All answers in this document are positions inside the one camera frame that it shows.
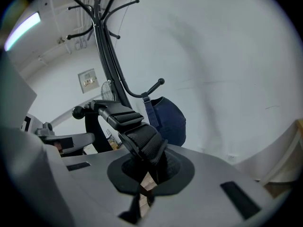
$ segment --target fluorescent light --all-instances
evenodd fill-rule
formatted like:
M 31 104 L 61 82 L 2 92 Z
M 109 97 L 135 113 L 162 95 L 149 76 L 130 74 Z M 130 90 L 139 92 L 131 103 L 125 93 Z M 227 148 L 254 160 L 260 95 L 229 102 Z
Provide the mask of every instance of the fluorescent light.
M 13 44 L 32 26 L 36 25 L 40 22 L 40 16 L 39 13 L 34 13 L 32 16 L 27 18 L 22 24 L 16 28 L 16 30 L 9 35 L 9 38 L 5 42 L 4 49 L 5 51 L 8 51 Z

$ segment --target navy backpack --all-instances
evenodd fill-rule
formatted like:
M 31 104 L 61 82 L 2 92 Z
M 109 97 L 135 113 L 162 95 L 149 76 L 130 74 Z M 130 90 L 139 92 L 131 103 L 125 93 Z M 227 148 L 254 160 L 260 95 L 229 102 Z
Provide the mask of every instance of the navy backpack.
M 186 119 L 181 110 L 163 96 L 151 100 L 143 93 L 142 99 L 150 124 L 169 144 L 182 146 L 186 139 Z

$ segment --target gray panel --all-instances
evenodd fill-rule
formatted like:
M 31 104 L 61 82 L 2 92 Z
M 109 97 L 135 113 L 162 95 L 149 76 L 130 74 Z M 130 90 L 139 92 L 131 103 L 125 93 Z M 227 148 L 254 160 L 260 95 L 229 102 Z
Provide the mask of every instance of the gray panel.
M 235 209 L 220 184 L 234 181 L 260 207 L 272 198 L 259 184 L 237 171 L 225 161 L 185 148 L 169 148 L 190 159 L 195 176 L 178 195 L 156 197 L 155 203 L 143 220 L 144 226 L 231 226 L 243 218 Z
M 98 204 L 71 177 L 55 147 L 33 134 L 0 128 L 1 154 L 18 191 L 52 226 L 131 226 Z
M 243 222 L 239 212 L 223 192 L 220 184 L 234 181 L 260 207 L 272 198 L 259 184 L 237 171 L 225 161 L 185 148 L 169 145 L 169 148 L 190 159 L 195 166 L 195 176 L 179 194 L 158 196 L 142 226 L 230 226 Z M 72 177 L 91 197 L 118 215 L 127 210 L 131 198 L 119 193 L 107 177 L 107 167 L 115 159 L 127 154 L 126 149 L 101 154 L 67 157 L 66 165 L 87 161 L 91 166 L 72 171 Z
M 37 129 L 40 129 L 43 127 L 43 123 L 40 120 L 38 120 L 36 117 L 34 117 L 33 115 L 28 113 L 28 114 L 26 114 L 26 116 L 30 118 L 30 123 L 29 123 L 27 132 L 35 134 Z
M 62 159 L 66 166 L 81 162 L 91 164 L 91 166 L 71 171 L 71 176 L 98 204 L 103 205 L 108 211 L 118 216 L 129 209 L 133 197 L 116 190 L 107 176 L 107 168 L 112 161 L 128 153 L 127 149 L 120 149 L 101 154 L 64 157 Z
M 0 126 L 20 129 L 37 94 L 21 78 L 6 52 L 1 55 L 0 75 L 0 95 L 5 100 L 0 104 Z

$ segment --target black strap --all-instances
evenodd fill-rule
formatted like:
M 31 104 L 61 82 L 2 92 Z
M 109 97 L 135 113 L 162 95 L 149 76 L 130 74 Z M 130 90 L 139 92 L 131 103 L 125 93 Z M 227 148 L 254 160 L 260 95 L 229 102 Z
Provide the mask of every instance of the black strap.
M 113 150 L 101 129 L 98 114 L 85 115 L 85 127 L 87 133 L 95 135 L 95 141 L 92 144 L 98 153 Z
M 141 96 L 142 96 L 142 100 L 144 102 L 145 110 L 147 112 L 147 116 L 150 121 L 150 124 L 155 128 L 158 127 L 159 123 L 158 123 L 155 111 L 152 107 L 152 102 L 151 102 L 150 97 L 148 96 L 147 92 L 142 93 Z
M 98 112 L 115 130 L 126 148 L 135 156 L 156 166 L 167 145 L 151 125 L 142 123 L 144 117 L 119 102 L 93 100 L 91 109 Z

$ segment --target black knob handle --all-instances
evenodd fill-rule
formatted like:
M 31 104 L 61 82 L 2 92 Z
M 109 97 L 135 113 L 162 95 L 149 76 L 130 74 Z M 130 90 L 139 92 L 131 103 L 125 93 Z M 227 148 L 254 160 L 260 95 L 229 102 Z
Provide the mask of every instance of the black knob handle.
M 163 85 L 163 84 L 165 83 L 165 80 L 164 80 L 163 78 L 160 78 L 160 79 L 158 80 L 158 82 L 159 82 L 161 85 Z
M 82 108 L 81 106 L 75 106 L 72 109 L 71 114 L 75 119 L 83 119 L 83 117 L 84 117 L 84 108 Z
M 48 129 L 49 129 L 50 131 L 53 130 L 53 126 L 51 125 L 51 123 L 47 123 L 47 127 L 48 127 Z

